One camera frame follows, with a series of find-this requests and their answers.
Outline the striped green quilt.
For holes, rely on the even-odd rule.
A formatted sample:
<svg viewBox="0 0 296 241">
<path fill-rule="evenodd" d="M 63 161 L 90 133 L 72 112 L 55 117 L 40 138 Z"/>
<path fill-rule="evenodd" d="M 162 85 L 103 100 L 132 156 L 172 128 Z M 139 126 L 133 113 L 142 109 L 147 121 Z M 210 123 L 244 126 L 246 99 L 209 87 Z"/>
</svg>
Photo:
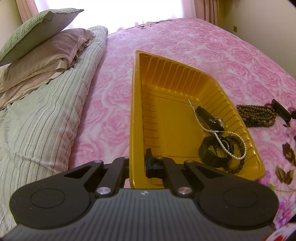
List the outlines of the striped green quilt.
<svg viewBox="0 0 296 241">
<path fill-rule="evenodd" d="M 16 223 L 12 194 L 20 187 L 68 169 L 82 109 L 108 30 L 91 28 L 90 45 L 63 74 L 1 111 L 1 235 Z"/>
</svg>

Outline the black wrist watch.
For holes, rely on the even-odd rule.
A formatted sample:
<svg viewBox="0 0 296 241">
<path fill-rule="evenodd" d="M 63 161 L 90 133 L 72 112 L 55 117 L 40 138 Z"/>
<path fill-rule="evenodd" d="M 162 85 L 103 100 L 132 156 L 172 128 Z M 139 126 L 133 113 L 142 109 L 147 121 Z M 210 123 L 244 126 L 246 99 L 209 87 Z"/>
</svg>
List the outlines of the black wrist watch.
<svg viewBox="0 0 296 241">
<path fill-rule="evenodd" d="M 222 120 L 215 118 L 201 106 L 195 109 L 195 114 L 198 120 L 201 121 L 201 126 L 206 129 L 205 132 L 208 133 L 208 136 L 202 140 L 198 150 L 201 161 L 213 168 L 227 166 L 232 157 L 222 148 L 214 131 L 217 131 L 218 138 L 231 154 L 234 154 L 234 144 L 230 138 L 222 137 L 222 132 L 224 131 Z"/>
</svg>

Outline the beige curtain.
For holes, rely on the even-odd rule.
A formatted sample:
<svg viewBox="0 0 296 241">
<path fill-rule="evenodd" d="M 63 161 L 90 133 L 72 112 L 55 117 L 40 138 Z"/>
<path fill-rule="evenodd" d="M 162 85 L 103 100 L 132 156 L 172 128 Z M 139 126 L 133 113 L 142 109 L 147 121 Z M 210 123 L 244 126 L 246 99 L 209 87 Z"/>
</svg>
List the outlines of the beige curtain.
<svg viewBox="0 0 296 241">
<path fill-rule="evenodd" d="M 216 26 L 221 25 L 221 7 L 218 0 L 185 0 L 181 3 L 183 17 L 198 18 Z"/>
</svg>

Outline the pink floral blanket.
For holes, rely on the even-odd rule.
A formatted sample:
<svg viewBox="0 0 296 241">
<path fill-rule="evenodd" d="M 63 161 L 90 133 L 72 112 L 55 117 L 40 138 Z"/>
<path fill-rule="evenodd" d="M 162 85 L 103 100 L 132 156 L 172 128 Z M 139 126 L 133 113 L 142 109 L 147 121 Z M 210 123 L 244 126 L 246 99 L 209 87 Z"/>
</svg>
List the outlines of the pink floral blanket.
<svg viewBox="0 0 296 241">
<path fill-rule="evenodd" d="M 211 75 L 233 105 L 277 100 L 295 108 L 295 80 L 249 43 L 199 19 L 160 21 L 107 36 L 106 51 L 83 108 L 69 167 L 126 156 L 130 148 L 130 103 L 135 51 L 158 55 Z M 280 201 L 273 225 L 295 216 L 295 121 L 277 117 L 269 128 L 249 130 L 265 166 L 257 181 Z"/>
</svg>

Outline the mauve pillow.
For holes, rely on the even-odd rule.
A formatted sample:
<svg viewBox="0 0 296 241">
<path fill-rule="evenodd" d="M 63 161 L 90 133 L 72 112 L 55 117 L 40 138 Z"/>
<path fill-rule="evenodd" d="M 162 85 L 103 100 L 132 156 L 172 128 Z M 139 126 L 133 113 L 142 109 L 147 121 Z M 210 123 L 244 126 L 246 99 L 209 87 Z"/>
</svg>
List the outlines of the mauve pillow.
<svg viewBox="0 0 296 241">
<path fill-rule="evenodd" d="M 21 59 L 1 67 L 1 109 L 70 68 L 87 48 L 94 33 L 85 29 L 64 30 Z"/>
</svg>

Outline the yellow plastic tray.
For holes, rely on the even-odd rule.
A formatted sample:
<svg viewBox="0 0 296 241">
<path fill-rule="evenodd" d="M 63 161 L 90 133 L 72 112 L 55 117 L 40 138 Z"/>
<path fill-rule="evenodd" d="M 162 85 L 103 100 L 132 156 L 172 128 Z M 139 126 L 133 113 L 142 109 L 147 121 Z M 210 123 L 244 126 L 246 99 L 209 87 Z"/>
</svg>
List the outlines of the yellow plastic tray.
<svg viewBox="0 0 296 241">
<path fill-rule="evenodd" d="M 200 161 L 199 146 L 208 133 L 193 108 L 202 107 L 223 121 L 225 134 L 240 135 L 247 155 L 239 176 L 257 180 L 265 166 L 238 111 L 219 83 L 207 73 L 143 51 L 133 58 L 129 141 L 129 182 L 135 189 L 162 188 L 162 180 L 148 178 L 145 151 L 182 164 Z"/>
</svg>

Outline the green pillow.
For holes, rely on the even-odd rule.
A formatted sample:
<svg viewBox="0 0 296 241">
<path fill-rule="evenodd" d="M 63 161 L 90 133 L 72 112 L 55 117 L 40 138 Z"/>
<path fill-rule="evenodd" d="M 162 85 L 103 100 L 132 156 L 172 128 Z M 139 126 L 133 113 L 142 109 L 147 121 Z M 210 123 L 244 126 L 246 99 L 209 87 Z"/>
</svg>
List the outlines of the green pillow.
<svg viewBox="0 0 296 241">
<path fill-rule="evenodd" d="M 83 9 L 48 9 L 25 21 L 1 48 L 1 66 L 22 58 L 65 29 Z"/>
</svg>

